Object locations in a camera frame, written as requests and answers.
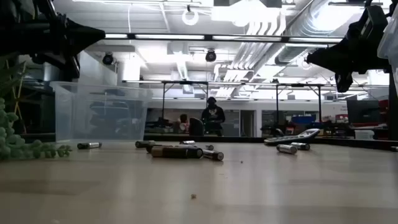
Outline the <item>black folding table frame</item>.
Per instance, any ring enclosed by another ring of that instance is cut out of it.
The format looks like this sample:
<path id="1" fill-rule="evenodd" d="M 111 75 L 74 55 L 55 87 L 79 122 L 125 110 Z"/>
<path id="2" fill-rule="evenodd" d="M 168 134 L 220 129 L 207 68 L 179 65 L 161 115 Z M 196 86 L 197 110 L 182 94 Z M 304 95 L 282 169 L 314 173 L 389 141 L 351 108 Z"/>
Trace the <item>black folding table frame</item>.
<path id="1" fill-rule="evenodd" d="M 162 119 L 164 119 L 164 114 L 165 114 L 165 94 L 167 92 L 166 90 L 166 86 L 168 84 L 171 84 L 170 87 L 174 86 L 175 84 L 178 85 L 190 85 L 190 86 L 199 86 L 200 88 L 202 88 L 203 86 L 206 86 L 206 89 L 202 89 L 202 91 L 205 93 L 205 97 L 201 97 L 201 98 L 172 98 L 173 100 L 207 100 L 209 97 L 209 82 L 206 81 L 191 81 L 191 80 L 180 80 L 180 81 L 169 81 L 169 80 L 162 80 L 160 82 L 163 86 L 162 89 Z"/>
<path id="2" fill-rule="evenodd" d="M 308 87 L 318 96 L 318 122 L 322 123 L 322 99 L 321 99 L 321 90 L 324 84 L 308 84 L 308 83 L 277 83 L 275 84 L 275 93 L 276 93 L 276 124 L 279 124 L 279 93 L 282 93 L 282 89 L 279 92 L 279 87 L 292 87 L 292 88 L 304 88 Z"/>

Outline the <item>black monitor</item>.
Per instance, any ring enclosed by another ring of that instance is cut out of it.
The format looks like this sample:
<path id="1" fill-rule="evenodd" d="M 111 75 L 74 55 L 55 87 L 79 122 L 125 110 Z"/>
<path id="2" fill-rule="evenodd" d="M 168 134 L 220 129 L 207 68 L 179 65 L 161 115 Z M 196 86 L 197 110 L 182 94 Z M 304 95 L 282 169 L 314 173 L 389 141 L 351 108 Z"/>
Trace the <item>black monitor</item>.
<path id="1" fill-rule="evenodd" d="M 380 107 L 376 100 L 348 100 L 348 120 L 351 124 L 379 123 Z"/>

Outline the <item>white box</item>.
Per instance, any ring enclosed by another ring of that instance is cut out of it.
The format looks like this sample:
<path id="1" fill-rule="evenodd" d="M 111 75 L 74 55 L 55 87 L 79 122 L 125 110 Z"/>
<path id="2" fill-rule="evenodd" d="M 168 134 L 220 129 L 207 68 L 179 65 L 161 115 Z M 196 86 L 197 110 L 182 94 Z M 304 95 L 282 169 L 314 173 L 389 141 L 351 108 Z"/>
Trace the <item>white box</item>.
<path id="1" fill-rule="evenodd" d="M 374 139 L 374 131 L 368 129 L 356 129 L 354 131 L 355 139 L 360 140 L 373 140 Z"/>

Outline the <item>black and gold battery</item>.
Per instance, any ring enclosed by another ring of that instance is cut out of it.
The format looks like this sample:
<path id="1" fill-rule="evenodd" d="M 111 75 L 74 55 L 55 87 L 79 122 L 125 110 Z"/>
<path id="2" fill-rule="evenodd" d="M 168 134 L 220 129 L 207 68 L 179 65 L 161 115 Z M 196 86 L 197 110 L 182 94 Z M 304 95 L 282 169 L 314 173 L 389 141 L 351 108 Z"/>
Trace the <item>black and gold battery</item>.
<path id="1" fill-rule="evenodd" d="M 150 150 L 152 157 L 172 158 L 172 159 L 200 159 L 203 150 L 198 147 L 153 147 Z"/>

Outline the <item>overhead light bar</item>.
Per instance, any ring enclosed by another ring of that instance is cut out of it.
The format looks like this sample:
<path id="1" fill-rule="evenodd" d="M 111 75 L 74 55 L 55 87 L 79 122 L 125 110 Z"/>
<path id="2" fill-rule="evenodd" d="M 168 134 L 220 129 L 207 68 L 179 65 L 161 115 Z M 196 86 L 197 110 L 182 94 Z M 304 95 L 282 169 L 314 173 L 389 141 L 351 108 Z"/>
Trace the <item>overhead light bar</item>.
<path id="1" fill-rule="evenodd" d="M 263 42 L 292 44 L 337 44 L 342 37 L 304 37 L 278 35 L 219 35 L 219 34 L 134 34 L 107 33 L 104 40 L 174 40 L 208 42 Z"/>

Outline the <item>black office chair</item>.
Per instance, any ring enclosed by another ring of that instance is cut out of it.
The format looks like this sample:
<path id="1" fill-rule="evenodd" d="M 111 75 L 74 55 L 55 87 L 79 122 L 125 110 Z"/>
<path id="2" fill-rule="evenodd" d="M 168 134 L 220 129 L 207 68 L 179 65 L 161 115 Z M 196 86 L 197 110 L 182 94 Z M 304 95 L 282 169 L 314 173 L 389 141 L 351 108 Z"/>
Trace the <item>black office chair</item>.
<path id="1" fill-rule="evenodd" d="M 198 118 L 191 117 L 188 132 L 190 136 L 203 136 L 205 132 L 203 122 Z"/>

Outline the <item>black remote control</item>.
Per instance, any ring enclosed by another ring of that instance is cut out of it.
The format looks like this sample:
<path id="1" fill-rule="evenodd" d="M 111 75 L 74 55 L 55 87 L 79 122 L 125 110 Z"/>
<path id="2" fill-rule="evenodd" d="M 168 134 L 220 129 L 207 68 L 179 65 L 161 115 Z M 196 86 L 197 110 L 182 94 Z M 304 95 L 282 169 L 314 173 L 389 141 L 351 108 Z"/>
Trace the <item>black remote control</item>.
<path id="1" fill-rule="evenodd" d="M 292 142 L 309 143 L 310 141 L 315 139 L 319 133 L 319 129 L 313 128 L 305 130 L 304 132 L 295 136 L 267 138 L 264 140 L 264 144 L 268 146 L 276 146 L 278 144 L 290 144 Z"/>

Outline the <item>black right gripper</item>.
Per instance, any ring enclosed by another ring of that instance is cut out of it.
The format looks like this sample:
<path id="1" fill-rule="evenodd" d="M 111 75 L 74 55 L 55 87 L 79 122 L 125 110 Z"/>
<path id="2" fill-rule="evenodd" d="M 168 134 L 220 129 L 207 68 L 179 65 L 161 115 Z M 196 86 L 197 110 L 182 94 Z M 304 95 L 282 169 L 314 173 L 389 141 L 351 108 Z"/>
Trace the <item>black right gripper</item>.
<path id="1" fill-rule="evenodd" d="M 391 69 L 386 59 L 377 56 L 377 48 L 387 26 L 381 6 L 367 5 L 358 21 L 349 25 L 345 39 L 308 54 L 307 62 L 337 74 L 366 73 Z"/>

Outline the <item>black table frame rail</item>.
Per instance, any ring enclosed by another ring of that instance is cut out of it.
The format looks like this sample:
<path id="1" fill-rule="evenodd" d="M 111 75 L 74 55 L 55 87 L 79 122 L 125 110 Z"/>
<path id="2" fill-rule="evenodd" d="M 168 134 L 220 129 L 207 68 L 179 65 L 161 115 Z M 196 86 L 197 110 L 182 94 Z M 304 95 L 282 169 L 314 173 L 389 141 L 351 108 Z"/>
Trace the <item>black table frame rail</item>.
<path id="1" fill-rule="evenodd" d="M 45 134 L 23 134 L 22 137 L 26 142 L 33 142 L 36 139 L 42 142 L 55 142 L 54 133 Z M 222 143 L 263 143 L 263 138 L 252 137 L 217 137 L 217 136 L 178 136 L 178 135 L 154 135 L 144 136 L 144 140 L 149 141 L 186 141 L 194 140 L 197 142 L 222 142 Z M 360 139 L 341 139 L 341 138 L 321 138 L 316 137 L 308 141 L 310 144 L 329 144 L 346 147 L 360 147 L 367 149 L 380 149 L 391 151 L 393 147 L 398 147 L 398 141 L 387 140 L 360 140 Z"/>

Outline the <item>blue crate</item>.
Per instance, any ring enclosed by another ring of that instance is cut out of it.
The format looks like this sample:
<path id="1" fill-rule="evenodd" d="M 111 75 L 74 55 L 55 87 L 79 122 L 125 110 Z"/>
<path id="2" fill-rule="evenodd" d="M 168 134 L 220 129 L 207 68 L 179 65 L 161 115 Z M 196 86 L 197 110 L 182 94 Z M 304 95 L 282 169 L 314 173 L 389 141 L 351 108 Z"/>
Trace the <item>blue crate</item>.
<path id="1" fill-rule="evenodd" d="M 315 121 L 315 116 L 293 116 L 291 119 L 294 124 L 310 124 Z"/>

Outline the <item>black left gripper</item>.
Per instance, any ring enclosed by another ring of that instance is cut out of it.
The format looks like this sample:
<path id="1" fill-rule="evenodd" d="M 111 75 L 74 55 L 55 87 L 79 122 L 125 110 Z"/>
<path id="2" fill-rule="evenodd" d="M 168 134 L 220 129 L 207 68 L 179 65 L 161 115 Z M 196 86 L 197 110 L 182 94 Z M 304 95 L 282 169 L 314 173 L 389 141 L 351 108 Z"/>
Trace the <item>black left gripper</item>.
<path id="1" fill-rule="evenodd" d="M 105 31 L 84 26 L 59 15 L 55 11 L 53 0 L 32 0 L 37 9 L 49 24 L 51 53 L 61 56 L 65 62 L 73 62 L 72 51 L 82 51 L 105 38 Z"/>

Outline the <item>green potted succulent plant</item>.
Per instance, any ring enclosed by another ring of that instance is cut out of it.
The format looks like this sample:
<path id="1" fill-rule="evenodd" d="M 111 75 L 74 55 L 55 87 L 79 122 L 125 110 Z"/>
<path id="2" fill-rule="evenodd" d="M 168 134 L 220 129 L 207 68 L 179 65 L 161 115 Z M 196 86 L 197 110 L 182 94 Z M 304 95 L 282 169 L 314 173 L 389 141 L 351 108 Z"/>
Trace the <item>green potted succulent plant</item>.
<path id="1" fill-rule="evenodd" d="M 13 54 L 0 56 L 0 161 L 68 157 L 72 152 L 69 145 L 56 146 L 39 140 L 26 143 L 16 134 L 14 123 L 21 119 L 16 105 L 21 91 L 17 87 L 22 86 L 25 63 L 11 65 L 12 58 Z M 16 105 L 14 111 L 6 109 L 8 103 Z"/>

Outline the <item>person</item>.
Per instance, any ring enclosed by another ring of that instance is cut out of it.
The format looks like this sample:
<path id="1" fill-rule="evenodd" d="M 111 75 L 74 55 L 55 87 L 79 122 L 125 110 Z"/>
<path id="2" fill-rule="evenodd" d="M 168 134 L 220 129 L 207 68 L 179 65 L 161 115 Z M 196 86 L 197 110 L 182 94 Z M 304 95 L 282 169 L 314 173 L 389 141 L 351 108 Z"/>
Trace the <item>person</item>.
<path id="1" fill-rule="evenodd" d="M 207 107 L 202 111 L 201 120 L 207 134 L 223 135 L 222 123 L 225 122 L 225 114 L 222 107 L 216 104 L 214 97 L 207 99 Z"/>
<path id="2" fill-rule="evenodd" d="M 188 116 L 186 114 L 181 114 L 178 120 L 178 132 L 188 133 L 189 125 Z"/>

